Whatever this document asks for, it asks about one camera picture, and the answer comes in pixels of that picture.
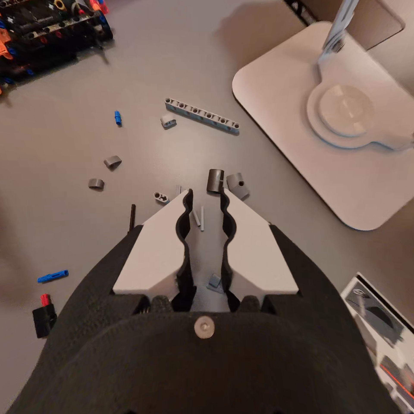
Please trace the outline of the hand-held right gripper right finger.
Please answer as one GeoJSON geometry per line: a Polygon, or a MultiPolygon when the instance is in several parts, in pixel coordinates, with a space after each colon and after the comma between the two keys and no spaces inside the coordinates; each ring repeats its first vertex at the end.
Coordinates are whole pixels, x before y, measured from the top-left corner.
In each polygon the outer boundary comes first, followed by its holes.
{"type": "Polygon", "coordinates": [[[224,244],[221,283],[231,312],[245,297],[259,306],[268,295],[295,295],[299,288],[272,233],[271,224],[228,189],[220,193],[224,244]]]}

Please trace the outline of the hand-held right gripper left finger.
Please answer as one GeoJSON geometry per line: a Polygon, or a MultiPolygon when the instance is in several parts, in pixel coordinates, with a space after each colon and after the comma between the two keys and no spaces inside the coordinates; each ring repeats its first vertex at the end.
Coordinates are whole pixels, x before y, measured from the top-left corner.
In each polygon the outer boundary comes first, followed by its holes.
{"type": "Polygon", "coordinates": [[[184,190],[146,220],[112,288],[114,294],[165,296],[174,311],[190,311],[196,293],[186,237],[193,190],[184,190]]]}

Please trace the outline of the small flat grey lego piece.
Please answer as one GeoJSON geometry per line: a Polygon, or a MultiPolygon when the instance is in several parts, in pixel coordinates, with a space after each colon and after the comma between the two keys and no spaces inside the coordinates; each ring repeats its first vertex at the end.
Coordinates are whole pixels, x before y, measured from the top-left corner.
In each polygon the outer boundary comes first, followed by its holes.
{"type": "Polygon", "coordinates": [[[219,293],[219,294],[225,294],[221,277],[219,277],[216,274],[212,274],[209,278],[209,281],[206,285],[206,288],[212,292],[219,293]]]}

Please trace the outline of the grey lego connector block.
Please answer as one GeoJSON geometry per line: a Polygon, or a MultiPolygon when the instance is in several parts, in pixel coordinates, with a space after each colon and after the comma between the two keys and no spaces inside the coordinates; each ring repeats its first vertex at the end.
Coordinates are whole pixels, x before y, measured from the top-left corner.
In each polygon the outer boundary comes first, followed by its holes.
{"type": "Polygon", "coordinates": [[[237,198],[244,200],[250,195],[246,182],[241,173],[230,174],[226,177],[228,189],[237,198]]]}

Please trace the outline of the dark brown lego cylinder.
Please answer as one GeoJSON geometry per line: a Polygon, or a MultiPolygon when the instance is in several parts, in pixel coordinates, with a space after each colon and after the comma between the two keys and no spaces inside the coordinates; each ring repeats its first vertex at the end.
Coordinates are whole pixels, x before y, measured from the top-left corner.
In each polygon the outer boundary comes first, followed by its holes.
{"type": "Polygon", "coordinates": [[[224,186],[224,170],[212,168],[209,170],[206,192],[212,195],[218,195],[224,186]]]}

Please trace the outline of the long blue lego pin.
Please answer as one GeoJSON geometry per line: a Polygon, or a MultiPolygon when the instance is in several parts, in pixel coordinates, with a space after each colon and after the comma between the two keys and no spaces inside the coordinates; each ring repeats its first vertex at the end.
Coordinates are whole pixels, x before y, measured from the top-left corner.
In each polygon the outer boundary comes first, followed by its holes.
{"type": "Polygon", "coordinates": [[[44,284],[44,283],[48,283],[54,280],[58,280],[64,277],[67,277],[69,275],[69,271],[68,270],[62,270],[59,272],[54,272],[51,274],[47,274],[45,276],[39,277],[37,279],[37,283],[39,284],[44,284]]]}

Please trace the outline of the black lego connector red pins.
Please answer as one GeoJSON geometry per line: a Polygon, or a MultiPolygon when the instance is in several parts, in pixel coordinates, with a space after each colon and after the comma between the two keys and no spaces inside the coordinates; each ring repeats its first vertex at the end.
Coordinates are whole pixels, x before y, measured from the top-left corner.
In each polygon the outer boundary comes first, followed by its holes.
{"type": "Polygon", "coordinates": [[[41,296],[41,304],[40,308],[32,311],[38,339],[48,337],[57,320],[57,314],[50,294],[46,293],[41,296]]]}

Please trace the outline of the lego sticker sheet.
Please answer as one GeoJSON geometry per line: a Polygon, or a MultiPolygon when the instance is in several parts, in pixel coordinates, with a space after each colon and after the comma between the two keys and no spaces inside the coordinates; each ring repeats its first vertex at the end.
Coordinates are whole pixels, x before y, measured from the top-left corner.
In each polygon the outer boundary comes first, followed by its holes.
{"type": "Polygon", "coordinates": [[[414,412],[413,325],[361,274],[341,293],[380,381],[401,413],[414,412]]]}

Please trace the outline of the long light grey lego beam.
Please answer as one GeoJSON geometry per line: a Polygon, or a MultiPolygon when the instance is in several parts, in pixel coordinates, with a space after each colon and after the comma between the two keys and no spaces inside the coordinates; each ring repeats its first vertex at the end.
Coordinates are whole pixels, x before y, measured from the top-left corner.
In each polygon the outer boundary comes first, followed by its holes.
{"type": "Polygon", "coordinates": [[[180,116],[223,130],[233,135],[239,135],[240,124],[230,118],[205,110],[199,106],[192,106],[186,102],[166,97],[164,99],[166,109],[180,116]]]}

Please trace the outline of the black lego car model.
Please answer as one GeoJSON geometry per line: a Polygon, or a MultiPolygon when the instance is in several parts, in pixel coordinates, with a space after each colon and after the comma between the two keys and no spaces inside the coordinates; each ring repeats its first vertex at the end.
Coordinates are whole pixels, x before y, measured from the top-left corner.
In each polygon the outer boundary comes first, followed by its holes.
{"type": "Polygon", "coordinates": [[[0,93],[75,61],[86,49],[103,49],[113,39],[108,12],[103,0],[2,0],[0,93]]]}

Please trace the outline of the white monitor stand base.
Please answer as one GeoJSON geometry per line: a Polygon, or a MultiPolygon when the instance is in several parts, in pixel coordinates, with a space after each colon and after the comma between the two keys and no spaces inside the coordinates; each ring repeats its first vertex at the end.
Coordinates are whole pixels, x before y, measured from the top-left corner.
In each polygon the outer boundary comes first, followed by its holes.
{"type": "Polygon", "coordinates": [[[347,33],[357,4],[241,68],[232,91],[333,213],[370,231],[413,199],[414,101],[347,33]]]}

